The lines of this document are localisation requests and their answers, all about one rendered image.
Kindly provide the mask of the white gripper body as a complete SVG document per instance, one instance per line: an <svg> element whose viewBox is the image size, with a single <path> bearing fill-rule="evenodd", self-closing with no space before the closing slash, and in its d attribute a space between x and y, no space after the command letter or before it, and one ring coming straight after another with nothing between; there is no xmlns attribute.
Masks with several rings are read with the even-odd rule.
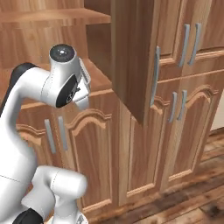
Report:
<svg viewBox="0 0 224 224"><path fill-rule="evenodd" d="M91 78L82 59L80 59L80 74L81 79L75 94L75 103L80 110L85 110L89 106Z"/></svg>

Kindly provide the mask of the open wooden cabinet door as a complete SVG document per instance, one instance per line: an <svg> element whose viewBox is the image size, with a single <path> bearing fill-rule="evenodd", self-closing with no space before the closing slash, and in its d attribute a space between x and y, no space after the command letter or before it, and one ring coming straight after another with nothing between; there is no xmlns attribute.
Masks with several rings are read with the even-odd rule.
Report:
<svg viewBox="0 0 224 224"><path fill-rule="evenodd" d="M112 0L113 90L144 125L150 106L158 20L162 0Z"/></svg>

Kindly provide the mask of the arched wooden base cabinet door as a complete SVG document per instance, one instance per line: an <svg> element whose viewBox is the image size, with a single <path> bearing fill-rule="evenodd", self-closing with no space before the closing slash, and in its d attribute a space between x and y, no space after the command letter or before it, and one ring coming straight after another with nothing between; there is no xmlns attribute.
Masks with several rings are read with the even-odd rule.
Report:
<svg viewBox="0 0 224 224"><path fill-rule="evenodd" d="M161 183L163 141L168 123L170 100L156 96L143 126L129 116L121 146L119 205L134 203L158 190Z"/></svg>
<svg viewBox="0 0 224 224"><path fill-rule="evenodd" d="M195 173L221 98L222 78L223 72L211 72L181 80L166 146L161 190L181 183ZM182 90L187 90L187 98L182 119L178 121Z"/></svg>
<svg viewBox="0 0 224 224"><path fill-rule="evenodd" d="M88 109L79 111L74 105L69 105L63 111L66 168L87 177L87 192L80 200L84 213L97 211L112 202L112 121L115 108L116 98L107 91L92 95Z"/></svg>
<svg viewBox="0 0 224 224"><path fill-rule="evenodd" d="M50 124L53 150L47 135L45 120ZM39 165L63 166L53 121L53 110L49 106L43 103L23 104L16 128L20 136L35 150Z"/></svg>

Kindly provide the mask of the open wooden cabinet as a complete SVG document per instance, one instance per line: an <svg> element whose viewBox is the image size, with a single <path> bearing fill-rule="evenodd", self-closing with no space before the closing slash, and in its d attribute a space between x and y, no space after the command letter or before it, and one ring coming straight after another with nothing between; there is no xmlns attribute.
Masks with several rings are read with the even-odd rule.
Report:
<svg viewBox="0 0 224 224"><path fill-rule="evenodd" d="M0 13L86 8L110 15L110 0L0 0ZM109 62L110 22L51 20L0 23L0 101L4 98L12 69L31 62L49 67L49 50L57 44L73 46L91 75L91 89L109 88L104 72Z"/></svg>

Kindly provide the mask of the wooden cabinet shelf board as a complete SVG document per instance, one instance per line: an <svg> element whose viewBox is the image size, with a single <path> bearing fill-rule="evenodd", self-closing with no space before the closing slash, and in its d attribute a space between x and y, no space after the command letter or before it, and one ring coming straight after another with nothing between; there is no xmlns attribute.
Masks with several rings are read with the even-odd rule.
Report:
<svg viewBox="0 0 224 224"><path fill-rule="evenodd" d="M39 22L51 20L74 19L83 21L85 24L107 24L110 22L110 15L89 10L86 8L59 9L59 10L37 10L27 12L2 12L0 13L0 23L13 22Z"/></svg>

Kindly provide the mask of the wooden wall cabinet door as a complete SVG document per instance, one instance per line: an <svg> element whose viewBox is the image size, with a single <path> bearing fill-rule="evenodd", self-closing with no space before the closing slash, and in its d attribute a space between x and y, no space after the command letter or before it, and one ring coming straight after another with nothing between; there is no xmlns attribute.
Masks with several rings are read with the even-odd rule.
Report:
<svg viewBox="0 0 224 224"><path fill-rule="evenodd" d="M186 0L161 0L157 46L160 47L158 80L178 78L185 39Z"/></svg>
<svg viewBox="0 0 224 224"><path fill-rule="evenodd" d="M224 69L224 0L186 0L184 21L190 25L190 33L182 75ZM196 23L201 23L201 34L195 60L189 66Z"/></svg>

